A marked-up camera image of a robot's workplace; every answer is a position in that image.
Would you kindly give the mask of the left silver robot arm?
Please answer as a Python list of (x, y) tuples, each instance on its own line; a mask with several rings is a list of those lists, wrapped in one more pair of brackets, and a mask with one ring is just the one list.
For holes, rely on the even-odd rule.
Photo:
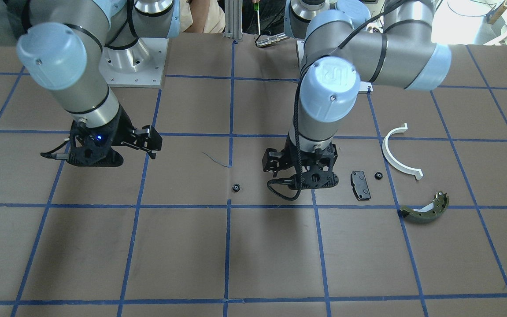
[(433, 0), (387, 0), (371, 17), (362, 2), (339, 0), (312, 18), (284, 149), (268, 148), (262, 158), (272, 193), (275, 184), (297, 192), (338, 184), (333, 138), (362, 81), (422, 91), (442, 84), (452, 52), (431, 40), (435, 9)]

